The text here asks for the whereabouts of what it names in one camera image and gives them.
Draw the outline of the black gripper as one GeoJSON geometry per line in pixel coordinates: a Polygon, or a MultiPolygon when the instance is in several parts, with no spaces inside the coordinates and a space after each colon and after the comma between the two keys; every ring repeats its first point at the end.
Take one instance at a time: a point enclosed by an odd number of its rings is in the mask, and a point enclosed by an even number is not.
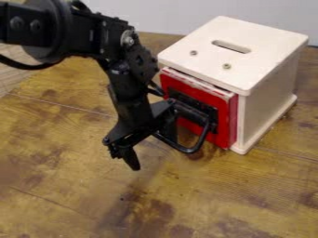
{"type": "Polygon", "coordinates": [[[143,46],[124,48],[118,59],[99,63],[108,79],[108,93],[118,120],[103,139],[112,158],[123,159],[132,171],[140,169],[132,149],[155,132],[170,146],[178,143],[174,103],[163,99],[150,103],[148,94],[163,97],[162,88],[152,82],[159,72],[158,60],[143,46]]]}

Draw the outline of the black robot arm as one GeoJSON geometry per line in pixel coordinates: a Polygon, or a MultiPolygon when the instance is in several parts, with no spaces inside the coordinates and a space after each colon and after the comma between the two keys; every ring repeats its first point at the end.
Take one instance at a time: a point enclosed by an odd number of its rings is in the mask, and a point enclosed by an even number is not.
{"type": "Polygon", "coordinates": [[[174,118],[173,102],[150,103],[165,91],[152,82],[158,59],[143,47],[130,23],[92,12],[80,0],[0,1],[0,43],[19,45],[39,61],[28,65],[0,54],[0,63],[20,70],[42,70],[79,56],[106,72],[118,121],[103,139],[114,158],[140,169],[134,146],[162,131],[174,118]]]}

